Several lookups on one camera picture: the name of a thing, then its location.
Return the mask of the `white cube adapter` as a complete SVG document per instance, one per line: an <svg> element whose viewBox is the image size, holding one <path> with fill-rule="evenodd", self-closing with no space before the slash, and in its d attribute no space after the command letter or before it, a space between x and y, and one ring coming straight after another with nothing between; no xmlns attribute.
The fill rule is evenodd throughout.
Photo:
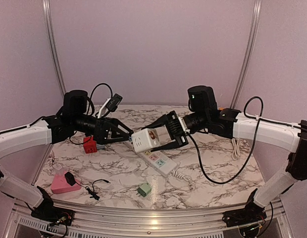
<svg viewBox="0 0 307 238"><path fill-rule="evenodd" d="M131 135L136 153L152 150L161 145L156 129L145 128Z"/></svg>

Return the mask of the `red cube socket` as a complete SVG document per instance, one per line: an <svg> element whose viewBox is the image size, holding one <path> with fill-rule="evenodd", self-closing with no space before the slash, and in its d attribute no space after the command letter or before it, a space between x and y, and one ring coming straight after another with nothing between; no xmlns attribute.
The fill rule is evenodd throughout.
<svg viewBox="0 0 307 238"><path fill-rule="evenodd" d="M97 143L94 141L93 136L84 137L83 148L86 154L97 152Z"/></svg>

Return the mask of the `white multicolour power strip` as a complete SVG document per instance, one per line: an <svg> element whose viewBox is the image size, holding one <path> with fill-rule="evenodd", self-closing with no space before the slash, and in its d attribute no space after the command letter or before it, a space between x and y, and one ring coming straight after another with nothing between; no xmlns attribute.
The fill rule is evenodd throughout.
<svg viewBox="0 0 307 238"><path fill-rule="evenodd" d="M125 141L124 144L135 152L131 142ZM160 151L146 151L136 154L164 177L168 177L179 167L176 162Z"/></svg>

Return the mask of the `green plug adapter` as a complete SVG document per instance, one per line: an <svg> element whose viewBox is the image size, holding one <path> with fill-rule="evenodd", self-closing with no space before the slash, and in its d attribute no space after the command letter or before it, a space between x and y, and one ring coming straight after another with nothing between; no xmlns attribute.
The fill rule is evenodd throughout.
<svg viewBox="0 0 307 238"><path fill-rule="evenodd" d="M151 191L152 187L149 183L143 183L137 188L137 193L142 197L146 197Z"/></svg>

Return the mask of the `black power adapter with cable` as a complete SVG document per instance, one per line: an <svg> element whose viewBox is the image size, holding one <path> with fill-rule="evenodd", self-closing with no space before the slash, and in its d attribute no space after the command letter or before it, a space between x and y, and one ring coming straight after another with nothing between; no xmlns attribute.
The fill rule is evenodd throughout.
<svg viewBox="0 0 307 238"><path fill-rule="evenodd" d="M97 182L105 182L105 183L110 183L110 181L106 180L106 179L98 179L98 180L95 180L92 182L92 188L90 188L89 186L83 186L81 185L74 177L74 175L70 172L66 172L65 175L65 180L66 182L70 185L70 186L74 186L74 185L78 185L80 187L83 187L87 192L88 194L90 195L90 198L93 198L97 201L99 201L100 197L98 196L98 193L96 192L96 189L95 189L95 183Z"/></svg>

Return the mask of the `pink triangular power strip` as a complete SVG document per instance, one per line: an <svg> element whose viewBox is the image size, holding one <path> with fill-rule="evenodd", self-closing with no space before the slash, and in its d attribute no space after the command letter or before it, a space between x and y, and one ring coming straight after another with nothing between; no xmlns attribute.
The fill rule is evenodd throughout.
<svg viewBox="0 0 307 238"><path fill-rule="evenodd" d="M74 179L73 184L69 184L70 172L64 172L63 175L55 175L51 184L51 191L53 194L61 194L66 192L77 191L81 189L80 184Z"/></svg>

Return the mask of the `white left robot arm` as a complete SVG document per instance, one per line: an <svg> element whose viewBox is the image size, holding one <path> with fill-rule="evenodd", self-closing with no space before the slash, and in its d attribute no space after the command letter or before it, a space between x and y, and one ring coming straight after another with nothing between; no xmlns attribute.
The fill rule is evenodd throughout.
<svg viewBox="0 0 307 238"><path fill-rule="evenodd" d="M97 144L106 145L127 141L133 130L116 118L88 115L91 98L84 90L72 90L63 98L55 115L42 116L33 123L0 131L0 160L35 147L53 145L71 138L75 132L91 136ZM48 193L16 177L0 165L0 192L27 203L46 220L58 213Z"/></svg>

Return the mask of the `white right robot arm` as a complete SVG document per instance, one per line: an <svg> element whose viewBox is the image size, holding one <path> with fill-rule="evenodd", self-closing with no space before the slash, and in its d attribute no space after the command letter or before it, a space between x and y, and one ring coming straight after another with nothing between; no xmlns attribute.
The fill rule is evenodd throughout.
<svg viewBox="0 0 307 238"><path fill-rule="evenodd" d="M244 110L220 109L209 86L191 87L188 96L190 113L181 117L172 111L143 127L133 136L136 151L178 149L199 132L251 142L250 154L258 160L266 182L241 210L245 222L296 182L307 179L307 121L282 122Z"/></svg>

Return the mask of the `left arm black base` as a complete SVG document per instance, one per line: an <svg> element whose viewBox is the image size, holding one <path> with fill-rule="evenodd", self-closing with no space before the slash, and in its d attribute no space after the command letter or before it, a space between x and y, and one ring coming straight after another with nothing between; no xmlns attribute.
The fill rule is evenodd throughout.
<svg viewBox="0 0 307 238"><path fill-rule="evenodd" d="M65 220L60 221L60 223L70 226L73 220L74 211L55 207L49 194L39 186L37 189L41 192L43 201L38 207L32 208L31 216L54 224L57 224L57 221L61 218L65 218Z"/></svg>

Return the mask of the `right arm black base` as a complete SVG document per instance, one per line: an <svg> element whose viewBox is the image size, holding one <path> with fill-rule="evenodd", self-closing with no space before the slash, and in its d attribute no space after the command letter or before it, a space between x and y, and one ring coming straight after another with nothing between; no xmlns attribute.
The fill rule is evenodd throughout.
<svg viewBox="0 0 307 238"><path fill-rule="evenodd" d="M230 210L223 213L222 221L227 227L245 225L260 220L263 221L267 218L264 208L259 207L254 203L256 192L257 188L248 197L244 208Z"/></svg>

